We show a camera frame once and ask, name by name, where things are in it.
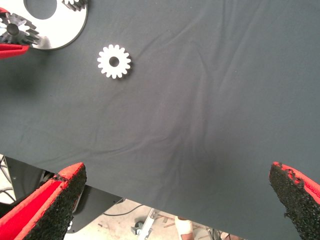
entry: black metal frame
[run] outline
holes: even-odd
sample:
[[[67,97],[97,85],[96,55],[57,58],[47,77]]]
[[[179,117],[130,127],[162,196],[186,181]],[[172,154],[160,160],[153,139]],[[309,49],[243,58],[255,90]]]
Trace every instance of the black metal frame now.
[[[0,218],[35,191],[45,181],[47,171],[6,156],[12,187],[17,201],[0,204]],[[73,212],[71,228],[76,233],[123,198],[86,185]]]

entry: white gear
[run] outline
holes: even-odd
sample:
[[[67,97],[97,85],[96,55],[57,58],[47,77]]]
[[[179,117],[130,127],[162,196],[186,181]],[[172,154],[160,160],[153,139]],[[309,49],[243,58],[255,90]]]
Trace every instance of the white gear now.
[[[101,73],[106,74],[106,77],[109,78],[112,76],[115,78],[122,78],[123,75],[127,74],[127,69],[130,69],[130,65],[128,63],[131,62],[129,57],[129,53],[125,52],[126,50],[119,45],[109,45],[108,47],[104,47],[103,51],[99,52],[100,57],[97,61],[100,63],[98,68],[102,69]],[[110,63],[111,58],[117,58],[118,65],[112,66]]]
[[[88,0],[62,0],[62,3],[73,11],[81,11],[88,4]]]

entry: spur gear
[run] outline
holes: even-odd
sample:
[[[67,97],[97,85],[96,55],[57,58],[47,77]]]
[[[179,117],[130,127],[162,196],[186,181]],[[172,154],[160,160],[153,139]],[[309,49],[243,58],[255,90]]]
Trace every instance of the spur gear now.
[[[31,45],[38,44],[39,34],[30,21],[15,13],[5,13],[0,18],[0,43]]]
[[[62,3],[73,11],[80,11],[88,4],[88,0],[62,0]]]
[[[115,78],[122,78],[123,75],[128,73],[128,69],[130,69],[130,65],[128,63],[131,62],[129,57],[129,53],[125,52],[126,50],[119,45],[109,45],[108,47],[104,47],[103,51],[99,52],[100,57],[97,61],[100,63],[98,68],[102,69],[101,73],[106,74],[106,77],[109,78],[112,76]]]

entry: white shoe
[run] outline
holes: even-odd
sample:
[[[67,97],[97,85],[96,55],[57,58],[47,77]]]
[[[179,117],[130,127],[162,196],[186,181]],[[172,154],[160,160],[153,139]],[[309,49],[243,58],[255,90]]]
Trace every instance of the white shoe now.
[[[181,235],[190,234],[194,232],[192,221],[181,220],[177,216],[175,216],[174,222],[175,222],[175,227],[178,231],[180,240],[182,240]]]

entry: gear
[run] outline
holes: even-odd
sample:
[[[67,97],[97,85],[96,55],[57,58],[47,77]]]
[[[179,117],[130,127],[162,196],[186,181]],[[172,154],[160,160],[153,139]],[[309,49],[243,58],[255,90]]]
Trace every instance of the gear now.
[[[80,11],[88,4],[88,0],[62,0],[62,3],[73,11]]]
[[[0,18],[0,43],[31,45],[38,44],[37,31],[30,21],[15,13],[5,13]]]
[[[102,69],[101,73],[105,74],[109,78],[112,76],[115,78],[122,78],[123,74],[127,74],[127,69],[130,69],[128,63],[131,62],[129,53],[125,52],[126,50],[119,45],[109,45],[109,47],[104,47],[103,51],[99,52],[100,57],[97,61],[100,63],[98,68]]]

